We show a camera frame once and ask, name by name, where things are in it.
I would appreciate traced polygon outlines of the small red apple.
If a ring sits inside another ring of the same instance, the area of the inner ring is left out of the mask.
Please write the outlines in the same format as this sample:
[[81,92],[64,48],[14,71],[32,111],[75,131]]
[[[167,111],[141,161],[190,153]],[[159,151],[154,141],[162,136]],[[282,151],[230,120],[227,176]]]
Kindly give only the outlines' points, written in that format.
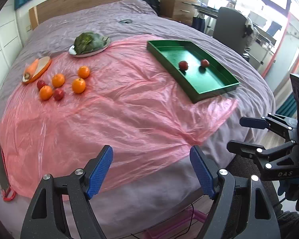
[[46,83],[43,80],[38,80],[36,83],[36,86],[38,90],[40,91],[44,86],[46,86]]
[[65,95],[65,93],[64,93],[63,89],[56,88],[53,93],[53,98],[56,101],[61,101],[64,98],[64,95]]

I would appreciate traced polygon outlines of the orange fruit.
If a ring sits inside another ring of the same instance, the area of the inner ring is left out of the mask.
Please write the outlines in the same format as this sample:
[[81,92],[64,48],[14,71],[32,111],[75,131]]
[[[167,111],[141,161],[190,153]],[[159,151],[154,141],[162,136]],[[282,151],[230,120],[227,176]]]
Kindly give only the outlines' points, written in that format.
[[72,91],[75,94],[82,94],[86,89],[86,82],[82,78],[74,79],[72,82]]
[[52,85],[55,88],[62,87],[62,85],[65,83],[65,76],[62,73],[58,73],[53,76],[52,78]]
[[39,96],[42,101],[49,100],[53,96],[53,89],[50,86],[45,85],[40,89]]
[[81,66],[78,69],[78,76],[82,79],[86,79],[90,76],[90,68],[88,66]]

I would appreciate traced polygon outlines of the desk with items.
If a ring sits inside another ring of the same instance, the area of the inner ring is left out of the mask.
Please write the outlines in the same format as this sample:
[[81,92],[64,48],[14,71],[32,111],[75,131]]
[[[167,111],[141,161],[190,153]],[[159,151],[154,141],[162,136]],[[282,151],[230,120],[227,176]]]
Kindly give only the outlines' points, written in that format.
[[213,9],[199,5],[195,5],[194,8],[198,15],[193,17],[192,28],[201,32],[205,30],[203,15],[215,19],[212,37],[240,55],[243,55],[245,49],[256,40],[260,40],[260,44],[268,44],[270,48],[274,47],[275,42],[265,36],[249,17],[233,8]]

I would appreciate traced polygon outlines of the black smartphone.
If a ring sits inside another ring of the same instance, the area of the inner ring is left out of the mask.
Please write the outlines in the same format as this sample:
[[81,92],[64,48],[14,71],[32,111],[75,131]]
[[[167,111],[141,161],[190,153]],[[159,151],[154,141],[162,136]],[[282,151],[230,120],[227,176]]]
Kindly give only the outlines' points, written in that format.
[[4,154],[1,147],[0,147],[0,186],[1,186],[1,191],[4,194],[7,194],[9,191],[10,184],[8,181],[8,175],[5,167]]

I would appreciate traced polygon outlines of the purple bed cover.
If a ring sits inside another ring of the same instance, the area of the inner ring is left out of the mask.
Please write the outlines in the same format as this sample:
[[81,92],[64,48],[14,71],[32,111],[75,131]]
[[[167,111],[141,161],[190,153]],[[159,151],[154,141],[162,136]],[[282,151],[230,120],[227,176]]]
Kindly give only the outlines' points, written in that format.
[[[126,19],[133,22],[119,23]],[[205,154],[214,158],[219,167],[227,167],[234,159],[234,155],[226,148],[230,140],[257,143],[265,135],[264,130],[242,127],[239,123],[243,116],[261,117],[275,110],[273,93],[257,70],[212,37],[186,25],[158,17],[152,8],[141,0],[123,0],[100,5],[55,17],[40,24],[16,58],[2,85],[0,119],[15,88],[18,85],[27,85],[22,83],[27,64],[30,65],[37,58],[49,56],[53,60],[64,52],[68,53],[75,38],[89,31],[109,37],[110,45],[137,35],[153,35],[154,39],[189,40],[207,51],[238,79],[240,85],[234,91],[223,95],[236,99],[237,108],[199,145]],[[32,83],[43,80],[42,76]],[[52,79],[50,83],[45,83],[54,92],[56,88],[52,85]],[[105,235],[108,238],[120,238],[135,234],[177,214],[201,197],[201,194],[188,153],[183,159],[150,175],[114,189],[101,189],[90,203]],[[13,201],[4,202],[0,195],[0,220],[15,238],[20,236],[30,199],[31,197],[17,193]]]

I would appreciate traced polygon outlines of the green rectangular tray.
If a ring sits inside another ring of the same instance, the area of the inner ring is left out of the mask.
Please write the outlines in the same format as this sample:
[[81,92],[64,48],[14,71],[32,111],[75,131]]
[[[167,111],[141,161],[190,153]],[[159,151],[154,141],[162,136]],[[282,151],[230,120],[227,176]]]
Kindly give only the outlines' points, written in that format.
[[[170,73],[193,103],[235,90],[240,82],[207,51],[186,40],[149,40],[147,50]],[[206,59],[210,66],[202,68]],[[179,62],[188,62],[181,71]]]

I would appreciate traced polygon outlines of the red apple in tray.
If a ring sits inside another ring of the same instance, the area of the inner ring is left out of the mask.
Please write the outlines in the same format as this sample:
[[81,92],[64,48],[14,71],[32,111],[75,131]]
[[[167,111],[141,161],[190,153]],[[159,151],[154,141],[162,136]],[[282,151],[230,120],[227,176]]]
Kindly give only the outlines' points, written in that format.
[[207,68],[207,67],[210,66],[210,63],[209,63],[208,60],[203,59],[203,60],[200,62],[200,66],[201,66],[202,68]]
[[179,62],[179,69],[181,71],[187,71],[188,70],[188,62],[186,62],[186,61],[180,61]]

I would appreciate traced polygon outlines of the pink plastic sheet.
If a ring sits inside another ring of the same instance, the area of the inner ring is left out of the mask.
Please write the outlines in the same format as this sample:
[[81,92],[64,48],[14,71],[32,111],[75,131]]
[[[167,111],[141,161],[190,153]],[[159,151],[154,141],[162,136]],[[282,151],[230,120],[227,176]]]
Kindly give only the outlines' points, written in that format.
[[[62,53],[43,74],[62,73],[64,98],[42,101],[36,84],[18,85],[0,119],[0,147],[11,187],[32,197],[42,176],[70,174],[110,145],[114,159],[102,190],[159,171],[188,156],[234,112],[236,99],[192,103],[147,51],[153,35],[113,42],[104,52],[76,59]],[[72,91],[81,66],[90,68],[82,94]]]

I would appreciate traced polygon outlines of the dark blue bag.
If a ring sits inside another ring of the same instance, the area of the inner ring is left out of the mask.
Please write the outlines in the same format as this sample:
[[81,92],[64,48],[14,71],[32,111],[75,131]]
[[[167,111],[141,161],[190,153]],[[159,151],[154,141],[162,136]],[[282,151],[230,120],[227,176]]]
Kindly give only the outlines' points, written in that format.
[[205,20],[200,17],[193,17],[192,19],[192,28],[204,33],[205,31]]

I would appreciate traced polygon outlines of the wooden drawer cabinet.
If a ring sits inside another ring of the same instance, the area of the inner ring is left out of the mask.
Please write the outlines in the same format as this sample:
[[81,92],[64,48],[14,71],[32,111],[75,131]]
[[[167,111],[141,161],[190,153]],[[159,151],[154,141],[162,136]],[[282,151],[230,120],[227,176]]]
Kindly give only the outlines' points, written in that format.
[[160,0],[160,14],[163,18],[191,26],[198,5],[196,0]]

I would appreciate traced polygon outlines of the orange oval plate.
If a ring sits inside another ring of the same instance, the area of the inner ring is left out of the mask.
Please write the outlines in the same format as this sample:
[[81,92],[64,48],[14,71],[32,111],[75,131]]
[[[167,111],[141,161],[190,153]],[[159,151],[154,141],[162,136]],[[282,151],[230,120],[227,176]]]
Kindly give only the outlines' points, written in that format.
[[22,78],[23,84],[29,84],[29,83],[36,81],[39,77],[41,77],[45,73],[45,71],[49,68],[49,66],[52,62],[51,57],[49,57],[49,56],[42,57],[38,60],[39,60],[38,67],[36,69],[34,76],[28,81],[24,81]]

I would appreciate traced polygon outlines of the silver metal plate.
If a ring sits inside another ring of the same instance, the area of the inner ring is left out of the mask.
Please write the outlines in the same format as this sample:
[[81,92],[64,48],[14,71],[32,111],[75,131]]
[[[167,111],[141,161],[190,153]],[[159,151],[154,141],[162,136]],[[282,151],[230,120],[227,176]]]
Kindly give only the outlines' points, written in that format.
[[97,54],[101,53],[102,51],[106,50],[106,49],[109,47],[110,43],[111,43],[111,39],[110,39],[109,37],[107,37],[107,36],[103,36],[101,40],[104,41],[104,45],[103,45],[103,47],[100,48],[100,49],[93,50],[93,51],[90,51],[90,52],[87,52],[87,53],[84,52],[84,53],[82,53],[82,54],[79,55],[79,54],[77,54],[77,52],[75,51],[75,49],[74,49],[74,45],[72,45],[72,46],[68,49],[68,53],[69,53],[71,56],[75,57],[75,58],[86,58],[86,57],[90,57],[90,56],[97,55]]

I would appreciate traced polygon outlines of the dark small object on bed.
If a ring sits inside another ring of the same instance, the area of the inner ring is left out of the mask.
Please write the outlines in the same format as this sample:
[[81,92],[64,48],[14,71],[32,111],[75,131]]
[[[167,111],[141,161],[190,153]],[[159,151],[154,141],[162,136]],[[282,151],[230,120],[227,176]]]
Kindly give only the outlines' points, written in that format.
[[131,19],[126,19],[126,20],[120,20],[119,23],[120,24],[130,24],[132,23],[133,21]]

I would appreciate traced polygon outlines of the black backpack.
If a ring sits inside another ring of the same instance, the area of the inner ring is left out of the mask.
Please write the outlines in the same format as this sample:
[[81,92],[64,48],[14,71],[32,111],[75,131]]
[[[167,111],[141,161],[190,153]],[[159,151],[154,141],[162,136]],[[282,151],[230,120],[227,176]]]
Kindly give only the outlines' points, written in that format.
[[145,1],[158,16],[160,16],[160,1],[159,0],[142,0]]

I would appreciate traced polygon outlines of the white wardrobe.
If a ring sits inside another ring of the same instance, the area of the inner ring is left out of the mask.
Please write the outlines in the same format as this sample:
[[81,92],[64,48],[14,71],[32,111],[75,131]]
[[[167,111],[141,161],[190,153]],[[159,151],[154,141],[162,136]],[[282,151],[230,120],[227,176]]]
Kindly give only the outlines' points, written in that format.
[[0,10],[0,89],[22,48],[14,0],[8,0]]

